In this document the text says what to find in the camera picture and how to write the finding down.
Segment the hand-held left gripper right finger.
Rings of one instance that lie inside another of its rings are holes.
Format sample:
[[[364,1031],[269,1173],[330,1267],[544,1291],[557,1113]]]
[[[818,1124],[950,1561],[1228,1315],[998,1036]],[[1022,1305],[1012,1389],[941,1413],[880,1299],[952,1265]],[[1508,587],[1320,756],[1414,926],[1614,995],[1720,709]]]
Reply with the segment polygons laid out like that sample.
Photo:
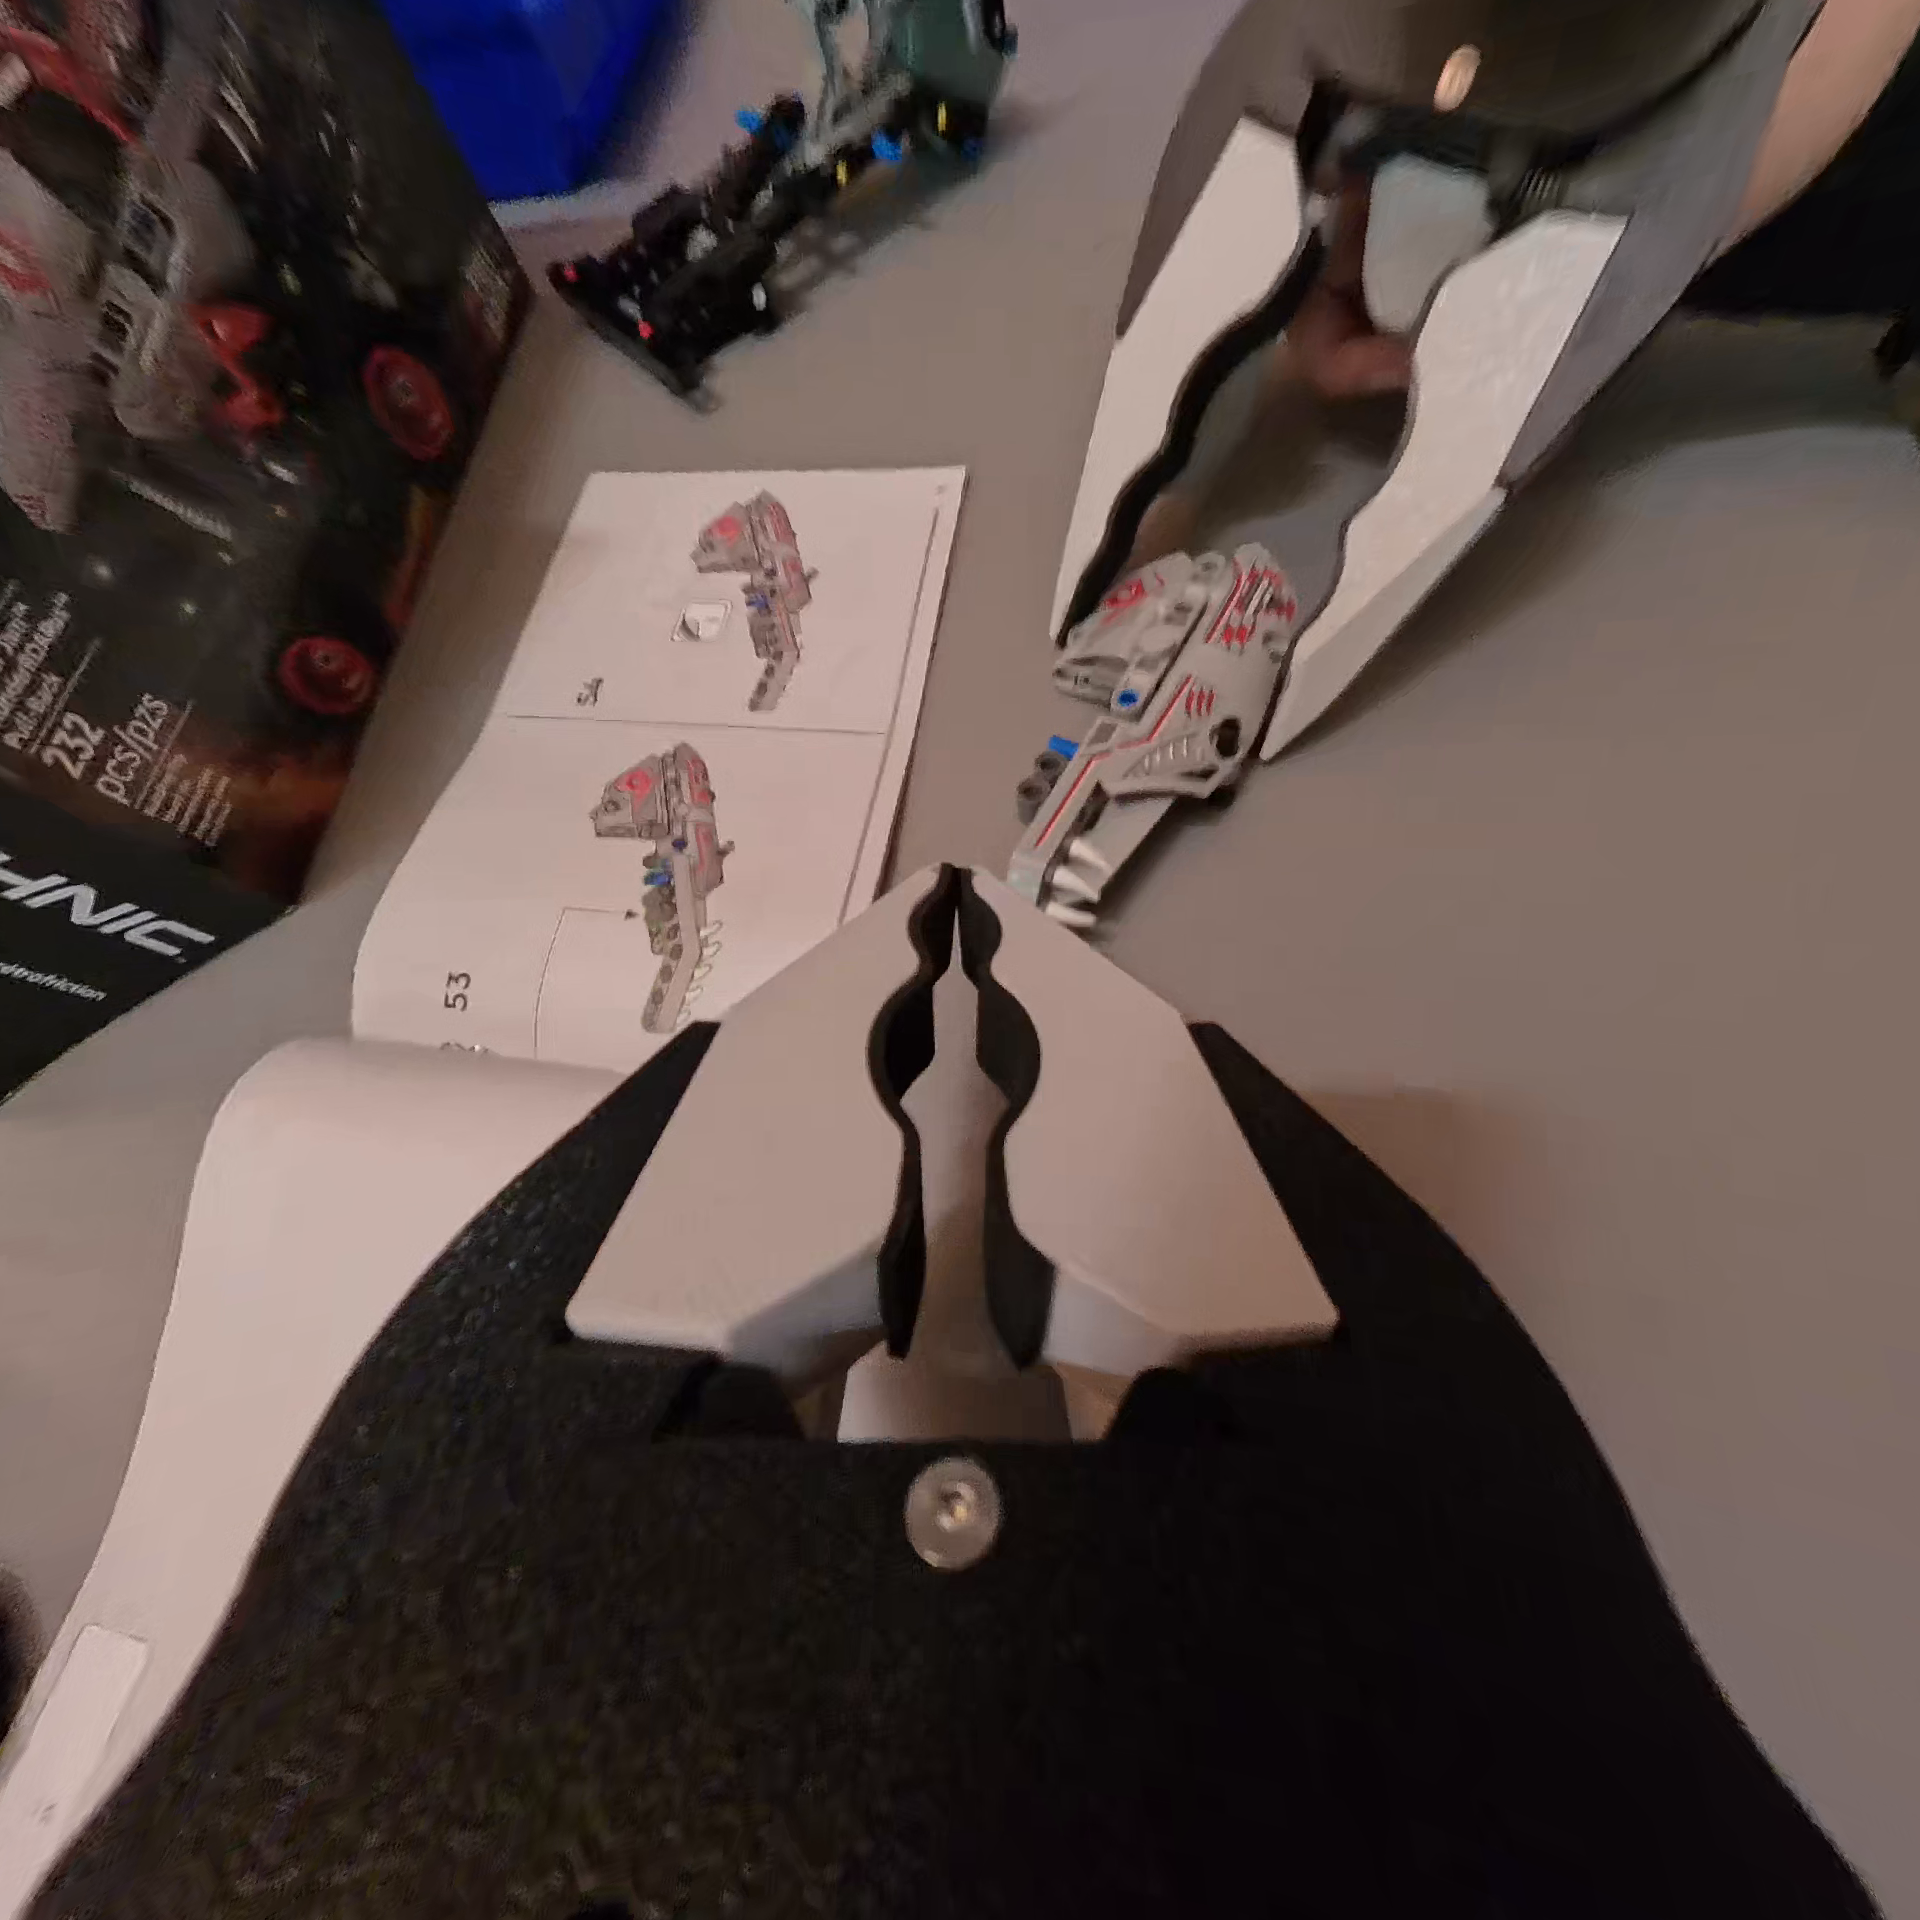
[[[1069,1434],[1103,1434],[1143,1374],[1327,1340],[1337,1310],[1188,1021],[989,875],[960,873],[956,940],[1001,1100],[986,1313]]]

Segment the person's right hand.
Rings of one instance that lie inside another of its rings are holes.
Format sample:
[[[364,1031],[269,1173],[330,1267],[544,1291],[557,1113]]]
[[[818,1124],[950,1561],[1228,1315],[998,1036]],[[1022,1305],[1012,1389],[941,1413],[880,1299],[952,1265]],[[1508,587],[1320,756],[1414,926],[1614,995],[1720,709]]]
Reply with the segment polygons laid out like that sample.
[[[1285,347],[1292,371],[1322,401],[1410,390],[1410,335],[1377,327],[1351,282],[1319,278],[1287,325]]]

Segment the black toy brick chassis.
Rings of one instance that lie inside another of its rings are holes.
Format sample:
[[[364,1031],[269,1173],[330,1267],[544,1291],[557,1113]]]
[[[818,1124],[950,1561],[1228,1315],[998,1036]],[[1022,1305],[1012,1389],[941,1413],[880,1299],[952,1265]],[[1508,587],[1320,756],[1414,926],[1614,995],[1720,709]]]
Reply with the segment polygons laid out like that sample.
[[[741,140],[696,182],[639,204],[600,254],[544,268],[550,292],[602,343],[681,401],[704,401],[722,349],[778,329],[776,271],[870,174],[911,159],[970,165],[992,127],[1016,26],[1004,2],[866,2],[860,58],[850,5],[799,5],[820,84],[735,116]]]

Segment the dark toy set box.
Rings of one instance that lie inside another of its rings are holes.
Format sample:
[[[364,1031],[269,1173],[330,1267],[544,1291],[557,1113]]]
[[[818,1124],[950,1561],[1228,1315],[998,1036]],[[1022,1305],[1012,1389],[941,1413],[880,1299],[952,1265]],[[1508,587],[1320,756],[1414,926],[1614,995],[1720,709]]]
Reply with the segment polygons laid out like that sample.
[[[381,5],[2,5],[2,1086],[290,909],[530,286]]]

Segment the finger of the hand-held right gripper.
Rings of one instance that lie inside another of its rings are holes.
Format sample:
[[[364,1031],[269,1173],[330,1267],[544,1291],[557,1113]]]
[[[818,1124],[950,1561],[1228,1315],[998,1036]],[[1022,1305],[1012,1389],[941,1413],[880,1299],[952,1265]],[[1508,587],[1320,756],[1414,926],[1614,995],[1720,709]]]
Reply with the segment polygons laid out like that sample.
[[[1197,530],[1327,268],[1327,77],[1197,86],[1137,234],[1049,609],[1064,644],[1121,571]]]
[[[1258,754],[1281,756],[1377,659],[1702,262],[1657,210],[1359,207],[1334,229],[1332,321],[1386,349],[1393,385],[1329,393],[1305,325],[1258,450],[1258,535],[1292,571],[1302,627]]]

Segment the building instruction booklet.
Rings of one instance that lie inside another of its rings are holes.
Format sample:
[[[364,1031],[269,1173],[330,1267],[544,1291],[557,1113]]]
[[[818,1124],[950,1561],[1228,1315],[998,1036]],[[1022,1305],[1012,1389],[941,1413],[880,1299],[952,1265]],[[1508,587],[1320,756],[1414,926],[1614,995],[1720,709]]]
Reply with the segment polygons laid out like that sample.
[[[4,1739],[4,1908],[198,1661],[336,1388],[524,1167],[880,891],[969,473],[600,471],[375,905],[206,1131],[122,1485]]]

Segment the blue plastic bin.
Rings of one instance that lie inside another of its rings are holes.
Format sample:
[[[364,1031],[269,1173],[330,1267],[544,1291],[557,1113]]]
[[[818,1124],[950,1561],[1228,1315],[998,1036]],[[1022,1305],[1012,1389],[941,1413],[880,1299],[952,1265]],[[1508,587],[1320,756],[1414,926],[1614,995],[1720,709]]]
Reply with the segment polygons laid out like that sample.
[[[386,2],[388,26],[488,202],[584,186],[681,33],[676,2]]]

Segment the person's right forearm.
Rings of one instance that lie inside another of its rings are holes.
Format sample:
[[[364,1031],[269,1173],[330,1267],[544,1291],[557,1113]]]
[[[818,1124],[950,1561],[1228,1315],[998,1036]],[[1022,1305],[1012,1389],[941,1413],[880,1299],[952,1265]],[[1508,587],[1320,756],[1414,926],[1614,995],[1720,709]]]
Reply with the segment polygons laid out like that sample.
[[[1788,62],[1727,234],[1729,252],[1797,199],[1858,132],[1918,35],[1918,2],[1821,2]]]

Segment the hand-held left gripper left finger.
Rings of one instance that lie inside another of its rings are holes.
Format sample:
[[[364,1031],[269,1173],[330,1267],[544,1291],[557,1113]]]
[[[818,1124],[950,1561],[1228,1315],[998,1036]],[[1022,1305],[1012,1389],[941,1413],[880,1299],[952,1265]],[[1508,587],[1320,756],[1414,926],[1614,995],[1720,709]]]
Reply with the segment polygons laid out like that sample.
[[[910,1356],[920,1133],[960,870],[914,873],[738,999],[566,1302],[584,1342],[759,1366],[793,1395]]]

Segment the grey toy brick jaw model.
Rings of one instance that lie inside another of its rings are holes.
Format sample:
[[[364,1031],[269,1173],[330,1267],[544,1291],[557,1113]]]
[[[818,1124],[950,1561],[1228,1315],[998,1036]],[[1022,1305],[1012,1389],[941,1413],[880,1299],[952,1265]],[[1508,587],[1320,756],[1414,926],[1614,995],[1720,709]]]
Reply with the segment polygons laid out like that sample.
[[[1106,589],[1052,671],[1087,719],[1052,737],[1016,787],[1008,887],[1093,930],[1101,895],[1174,805],[1233,791],[1298,623],[1292,578],[1263,545],[1174,550]]]

